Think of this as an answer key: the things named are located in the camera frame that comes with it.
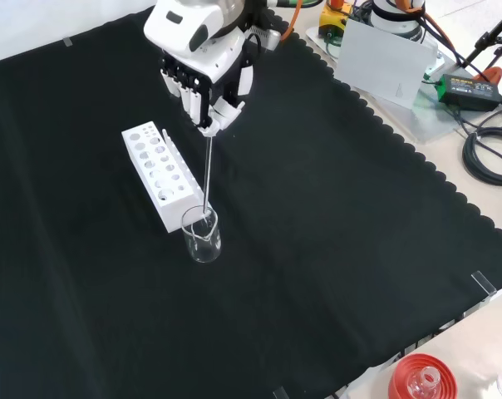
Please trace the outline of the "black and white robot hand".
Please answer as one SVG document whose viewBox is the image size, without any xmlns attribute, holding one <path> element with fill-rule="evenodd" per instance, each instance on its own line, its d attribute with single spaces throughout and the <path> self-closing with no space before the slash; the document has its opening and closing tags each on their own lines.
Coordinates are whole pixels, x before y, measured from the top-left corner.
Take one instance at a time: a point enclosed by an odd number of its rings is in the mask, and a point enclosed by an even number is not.
<svg viewBox="0 0 502 399">
<path fill-rule="evenodd" d="M 253 85 L 253 64 L 261 44 L 234 29 L 209 39 L 181 57 L 164 52 L 160 74 L 169 93 L 180 99 L 185 114 L 206 138 L 227 129 L 242 113 Z"/>
</svg>

